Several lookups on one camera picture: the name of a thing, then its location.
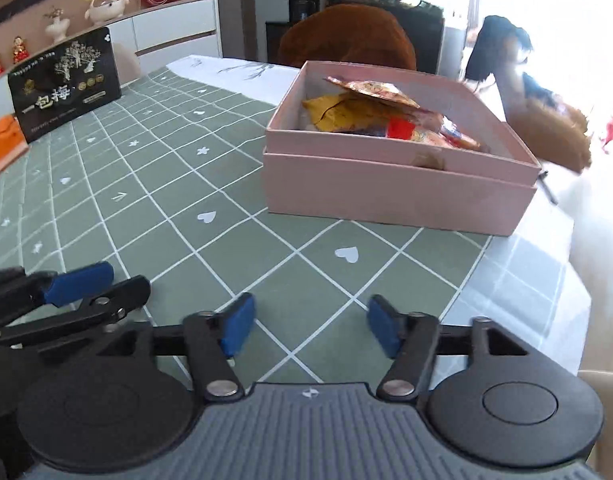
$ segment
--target vase with dried flowers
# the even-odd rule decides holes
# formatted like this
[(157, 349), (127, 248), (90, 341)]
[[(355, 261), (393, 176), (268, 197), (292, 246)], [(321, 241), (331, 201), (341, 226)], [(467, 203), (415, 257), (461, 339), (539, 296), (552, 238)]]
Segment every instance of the vase with dried flowers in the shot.
[(52, 23), (47, 25), (44, 31), (48, 37), (53, 39), (53, 44), (66, 39), (66, 30), (69, 28), (69, 25), (71, 25), (71, 20), (68, 18), (62, 19), (63, 14), (63, 9), (52, 7), (51, 12), (44, 15), (45, 18), (52, 20)]

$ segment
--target beige chair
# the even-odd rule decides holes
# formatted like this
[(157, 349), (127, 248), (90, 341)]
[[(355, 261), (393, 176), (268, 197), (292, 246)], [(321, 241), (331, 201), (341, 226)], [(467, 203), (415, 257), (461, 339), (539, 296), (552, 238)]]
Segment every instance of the beige chair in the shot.
[(115, 65), (118, 69), (118, 77), (120, 84), (130, 83), (142, 77), (142, 69), (138, 56), (131, 52), (123, 44), (113, 43), (113, 56), (115, 56)]
[(578, 377), (597, 392), (604, 406), (604, 427), (587, 464), (605, 480), (613, 480), (613, 373), (580, 370)]

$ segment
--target blue gripper pad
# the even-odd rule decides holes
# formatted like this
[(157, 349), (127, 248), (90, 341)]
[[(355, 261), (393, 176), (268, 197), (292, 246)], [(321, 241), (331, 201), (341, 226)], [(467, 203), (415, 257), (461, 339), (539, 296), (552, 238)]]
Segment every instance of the blue gripper pad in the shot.
[[(477, 434), (477, 428), (465, 431)], [(375, 399), (364, 384), (256, 384), (243, 400), (206, 408), (183, 441), (144, 465), (75, 474), (39, 464), (24, 475), (24, 480), (224, 479), (601, 480), (581, 462), (544, 470), (471, 462), (440, 442), (412, 406)]]
[(44, 291), (44, 303), (65, 306), (88, 296), (97, 296), (113, 284), (113, 266), (98, 262), (58, 274)]
[(382, 350), (385, 351), (387, 357), (395, 359), (402, 346), (402, 342), (397, 335), (395, 320), (373, 298), (369, 301), (367, 319), (369, 328), (380, 343)]
[(255, 320), (255, 298), (244, 293), (235, 303), (229, 306), (228, 314), (224, 318), (224, 329), (220, 348), (228, 358), (236, 355), (246, 341)]

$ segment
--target cardboard box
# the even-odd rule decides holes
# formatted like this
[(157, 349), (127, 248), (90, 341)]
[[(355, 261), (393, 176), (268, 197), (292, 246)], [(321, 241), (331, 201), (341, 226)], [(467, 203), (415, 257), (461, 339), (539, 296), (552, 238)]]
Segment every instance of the cardboard box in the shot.
[[(395, 84), (491, 153), (407, 140), (299, 130), (302, 101), (341, 91), (327, 75)], [(444, 170), (424, 168), (429, 157)], [(266, 130), (269, 211), (510, 235), (540, 166), (516, 133), (464, 85), (386, 67), (307, 61)]]

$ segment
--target orange bag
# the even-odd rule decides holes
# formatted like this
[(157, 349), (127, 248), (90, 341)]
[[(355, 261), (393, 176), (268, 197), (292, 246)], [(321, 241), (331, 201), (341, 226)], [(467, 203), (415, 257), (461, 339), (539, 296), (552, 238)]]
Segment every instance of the orange bag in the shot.
[(18, 120), (12, 115), (0, 119), (0, 172), (16, 158), (25, 153), (29, 145), (20, 129)]

